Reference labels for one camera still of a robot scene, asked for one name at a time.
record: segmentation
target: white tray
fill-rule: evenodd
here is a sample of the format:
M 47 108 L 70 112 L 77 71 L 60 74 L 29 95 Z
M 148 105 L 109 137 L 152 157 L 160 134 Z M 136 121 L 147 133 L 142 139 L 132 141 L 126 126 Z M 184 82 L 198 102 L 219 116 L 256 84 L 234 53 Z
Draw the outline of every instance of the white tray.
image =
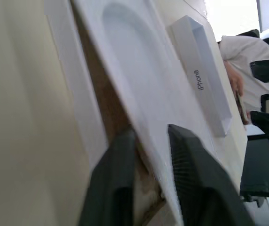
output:
M 148 0 L 77 0 L 105 69 L 182 225 L 167 125 L 195 132 L 215 155 L 202 109 Z
M 184 16 L 172 24 L 172 29 L 187 76 L 209 124 L 216 135 L 226 136 L 232 114 L 203 25 Z

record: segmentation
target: person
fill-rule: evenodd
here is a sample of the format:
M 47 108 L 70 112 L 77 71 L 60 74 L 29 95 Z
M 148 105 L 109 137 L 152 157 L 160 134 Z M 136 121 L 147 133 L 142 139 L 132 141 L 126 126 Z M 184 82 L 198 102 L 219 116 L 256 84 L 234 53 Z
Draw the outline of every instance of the person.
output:
M 242 97 L 247 112 L 261 111 L 261 96 L 269 94 L 269 83 L 253 77 L 250 63 L 269 60 L 269 45 L 260 38 L 223 36 L 219 49 L 233 92 Z

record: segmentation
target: hand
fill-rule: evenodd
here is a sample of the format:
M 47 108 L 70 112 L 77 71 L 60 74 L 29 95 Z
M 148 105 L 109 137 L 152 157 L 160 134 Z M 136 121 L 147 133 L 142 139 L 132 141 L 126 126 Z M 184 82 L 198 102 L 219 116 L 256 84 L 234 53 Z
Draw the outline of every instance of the hand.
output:
M 236 96 L 236 91 L 238 91 L 239 95 L 242 97 L 243 96 L 242 76 L 233 68 L 232 65 L 229 64 L 229 62 L 224 61 L 224 66 L 227 71 L 229 82 L 234 92 L 234 95 Z

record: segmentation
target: white shirt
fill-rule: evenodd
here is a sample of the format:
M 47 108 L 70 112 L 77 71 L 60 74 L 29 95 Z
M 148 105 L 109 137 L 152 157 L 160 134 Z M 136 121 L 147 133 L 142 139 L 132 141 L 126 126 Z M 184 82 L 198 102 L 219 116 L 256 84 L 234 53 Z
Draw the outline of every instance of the white shirt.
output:
M 253 77 L 250 63 L 269 60 L 269 45 L 259 38 L 249 36 L 223 36 L 220 53 L 222 59 L 228 61 L 243 78 L 243 102 L 246 110 L 260 111 L 261 96 L 269 93 L 269 83 Z

